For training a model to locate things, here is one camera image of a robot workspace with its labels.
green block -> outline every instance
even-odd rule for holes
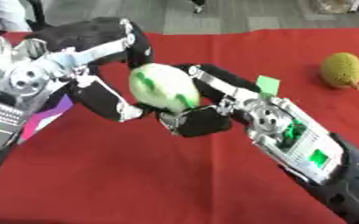
[[[263,93],[269,95],[278,95],[280,80],[260,75],[257,78],[256,84],[261,88]]]

shoe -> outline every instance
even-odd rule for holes
[[[194,14],[200,14],[204,10],[204,6],[194,6]]]

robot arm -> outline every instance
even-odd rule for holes
[[[359,150],[354,145],[323,128],[288,99],[261,94],[255,84],[232,73],[212,65],[177,67],[215,103],[211,106],[215,116],[232,117],[245,124],[253,143],[300,186],[347,223],[359,223]],[[226,130],[219,123],[214,129],[208,129],[203,120],[194,123],[193,113],[203,117],[202,109],[196,109],[171,119],[161,115],[159,119],[184,137]],[[183,128],[189,125],[203,131],[189,135],[192,129]]]
[[[142,116],[144,110],[130,105],[96,68],[120,61],[132,69],[152,60],[147,37],[134,23],[118,17],[35,32],[15,47],[0,37],[0,164],[25,123],[57,93],[68,92],[111,120]]]

red table surface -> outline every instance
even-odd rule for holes
[[[288,97],[359,147],[359,91],[318,78],[331,53],[359,56],[359,29],[149,35],[161,63],[215,63]],[[104,76],[130,97],[127,70]],[[251,145],[236,124],[192,139],[152,116],[117,123],[81,105],[16,148],[0,169],[0,223],[343,223]]]

person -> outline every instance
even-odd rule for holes
[[[0,31],[31,31],[25,21],[25,8],[18,0],[0,0]]]

